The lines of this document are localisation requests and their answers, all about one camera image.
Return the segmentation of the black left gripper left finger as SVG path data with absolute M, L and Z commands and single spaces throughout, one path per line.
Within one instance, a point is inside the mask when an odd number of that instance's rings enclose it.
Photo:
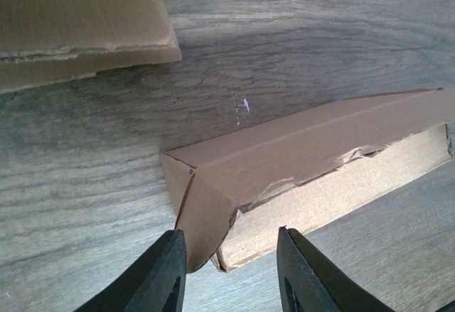
M 167 230 L 108 287 L 78 311 L 181 311 L 186 287 L 186 242 Z

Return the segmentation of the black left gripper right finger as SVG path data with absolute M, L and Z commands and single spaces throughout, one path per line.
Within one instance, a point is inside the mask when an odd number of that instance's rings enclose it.
M 392 310 L 294 228 L 279 228 L 277 271 L 283 311 Z

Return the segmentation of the brown cardboard box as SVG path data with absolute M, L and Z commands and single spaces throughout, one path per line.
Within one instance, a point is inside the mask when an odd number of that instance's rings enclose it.
M 187 270 L 229 272 L 453 158 L 454 91 L 342 99 L 161 154 Z

